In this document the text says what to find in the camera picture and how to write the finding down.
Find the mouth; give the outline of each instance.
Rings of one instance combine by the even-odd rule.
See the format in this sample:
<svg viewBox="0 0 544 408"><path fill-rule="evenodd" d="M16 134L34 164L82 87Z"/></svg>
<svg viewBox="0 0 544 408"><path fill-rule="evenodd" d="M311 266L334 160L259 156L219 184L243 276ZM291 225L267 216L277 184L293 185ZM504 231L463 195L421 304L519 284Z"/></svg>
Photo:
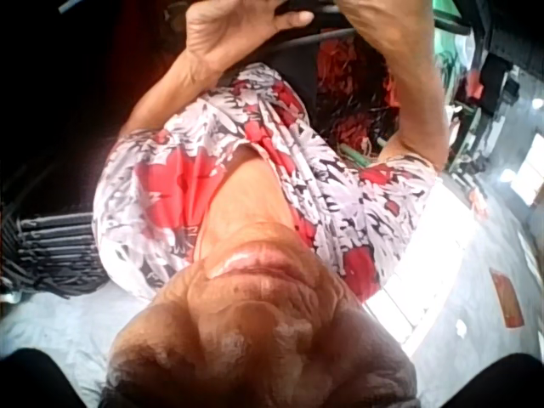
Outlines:
<svg viewBox="0 0 544 408"><path fill-rule="evenodd" d="M300 261L268 243L252 243L236 250L226 261L207 273L210 280L236 275L265 275L309 286Z"/></svg>

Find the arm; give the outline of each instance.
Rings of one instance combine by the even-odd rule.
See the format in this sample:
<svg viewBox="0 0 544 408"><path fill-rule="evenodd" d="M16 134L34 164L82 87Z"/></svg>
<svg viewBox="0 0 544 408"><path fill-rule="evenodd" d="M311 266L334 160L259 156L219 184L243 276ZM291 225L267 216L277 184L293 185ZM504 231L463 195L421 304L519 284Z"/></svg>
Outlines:
<svg viewBox="0 0 544 408"><path fill-rule="evenodd" d="M441 170L447 160L444 91L434 67L431 0L337 0L359 34L383 54L395 77L399 131L380 155L416 153Z"/></svg>
<svg viewBox="0 0 544 408"><path fill-rule="evenodd" d="M212 88L232 65L279 31L304 27L314 15L275 15L286 0L205 0L187 11L187 44L167 74L136 104L121 134L162 128Z"/></svg>
<svg viewBox="0 0 544 408"><path fill-rule="evenodd" d="M162 128L167 120L213 87L219 74L202 69L198 59L184 51L166 75L134 106L120 135L138 129Z"/></svg>
<svg viewBox="0 0 544 408"><path fill-rule="evenodd" d="M416 153L441 171L448 158L448 130L444 91L437 71L425 69L395 76L400 102L399 131L379 156L385 162L395 156Z"/></svg>

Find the red and white floral dress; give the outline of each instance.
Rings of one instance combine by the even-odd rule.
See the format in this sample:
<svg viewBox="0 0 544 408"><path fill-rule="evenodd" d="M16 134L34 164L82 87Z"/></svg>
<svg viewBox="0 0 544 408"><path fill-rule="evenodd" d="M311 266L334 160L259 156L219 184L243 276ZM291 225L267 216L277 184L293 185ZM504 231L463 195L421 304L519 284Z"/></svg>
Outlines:
<svg viewBox="0 0 544 408"><path fill-rule="evenodd" d="M93 232L111 279L140 298L193 262L225 164L252 146L275 170L300 237L365 301L394 272L436 172L418 156L347 168L310 127L298 96L263 64L202 95L161 131L116 145L94 199Z"/></svg>

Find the neck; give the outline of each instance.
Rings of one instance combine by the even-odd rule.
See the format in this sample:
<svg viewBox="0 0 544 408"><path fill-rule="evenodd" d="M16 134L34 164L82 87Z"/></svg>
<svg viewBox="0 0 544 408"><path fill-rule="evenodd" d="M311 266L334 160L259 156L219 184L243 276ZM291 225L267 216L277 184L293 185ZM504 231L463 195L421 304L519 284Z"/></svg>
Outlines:
<svg viewBox="0 0 544 408"><path fill-rule="evenodd" d="M245 226L258 223L282 224L294 230L291 210L274 171L255 150L241 147L204 218L195 261Z"/></svg>

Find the bright window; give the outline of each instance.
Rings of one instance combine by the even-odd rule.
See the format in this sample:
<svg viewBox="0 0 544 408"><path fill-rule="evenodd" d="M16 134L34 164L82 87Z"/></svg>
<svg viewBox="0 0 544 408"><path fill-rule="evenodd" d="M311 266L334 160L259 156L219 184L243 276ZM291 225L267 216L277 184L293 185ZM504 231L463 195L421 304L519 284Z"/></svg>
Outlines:
<svg viewBox="0 0 544 408"><path fill-rule="evenodd" d="M531 206L543 184L544 137L537 133L518 175L512 182L512 188L528 206Z"/></svg>

